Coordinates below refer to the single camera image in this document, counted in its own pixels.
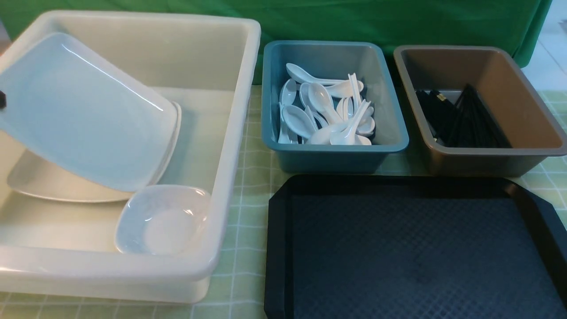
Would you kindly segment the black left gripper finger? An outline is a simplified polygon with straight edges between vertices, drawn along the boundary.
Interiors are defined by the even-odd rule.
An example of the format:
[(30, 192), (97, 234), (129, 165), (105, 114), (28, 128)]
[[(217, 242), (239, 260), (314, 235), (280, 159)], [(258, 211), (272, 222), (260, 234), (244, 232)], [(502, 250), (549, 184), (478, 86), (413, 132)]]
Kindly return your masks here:
[(7, 106), (6, 94), (0, 91), (0, 109), (4, 109)]

